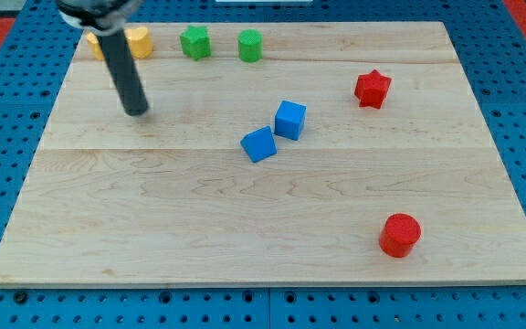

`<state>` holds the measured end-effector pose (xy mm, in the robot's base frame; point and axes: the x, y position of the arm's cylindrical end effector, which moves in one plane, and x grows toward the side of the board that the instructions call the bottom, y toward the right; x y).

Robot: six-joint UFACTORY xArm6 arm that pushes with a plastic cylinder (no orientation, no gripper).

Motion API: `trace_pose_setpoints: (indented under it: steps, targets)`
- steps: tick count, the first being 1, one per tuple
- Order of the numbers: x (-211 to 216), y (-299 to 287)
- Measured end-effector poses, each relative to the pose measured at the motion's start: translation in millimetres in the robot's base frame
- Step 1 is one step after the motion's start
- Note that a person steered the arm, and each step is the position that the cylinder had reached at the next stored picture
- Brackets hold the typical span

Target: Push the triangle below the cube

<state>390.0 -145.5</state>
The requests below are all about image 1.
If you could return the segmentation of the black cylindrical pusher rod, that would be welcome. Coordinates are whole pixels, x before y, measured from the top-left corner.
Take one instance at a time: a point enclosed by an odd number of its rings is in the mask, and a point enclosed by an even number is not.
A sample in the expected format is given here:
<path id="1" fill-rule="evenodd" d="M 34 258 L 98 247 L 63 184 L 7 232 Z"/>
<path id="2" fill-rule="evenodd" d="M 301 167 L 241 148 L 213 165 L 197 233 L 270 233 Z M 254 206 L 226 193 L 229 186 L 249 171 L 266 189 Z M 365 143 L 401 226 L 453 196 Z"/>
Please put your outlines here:
<path id="1" fill-rule="evenodd" d="M 100 36 L 98 41 L 124 112 L 129 116 L 145 114 L 149 104 L 124 30 Z"/>

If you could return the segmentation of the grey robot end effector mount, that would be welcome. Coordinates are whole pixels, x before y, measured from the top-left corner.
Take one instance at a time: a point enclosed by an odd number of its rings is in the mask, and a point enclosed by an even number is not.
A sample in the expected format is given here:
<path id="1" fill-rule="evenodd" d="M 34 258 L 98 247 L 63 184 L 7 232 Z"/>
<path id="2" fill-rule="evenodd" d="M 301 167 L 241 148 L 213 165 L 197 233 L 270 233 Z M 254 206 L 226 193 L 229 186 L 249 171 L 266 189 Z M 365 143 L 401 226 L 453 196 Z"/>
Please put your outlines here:
<path id="1" fill-rule="evenodd" d="M 63 20 L 71 27 L 108 36 L 123 29 L 143 0 L 56 0 Z"/>

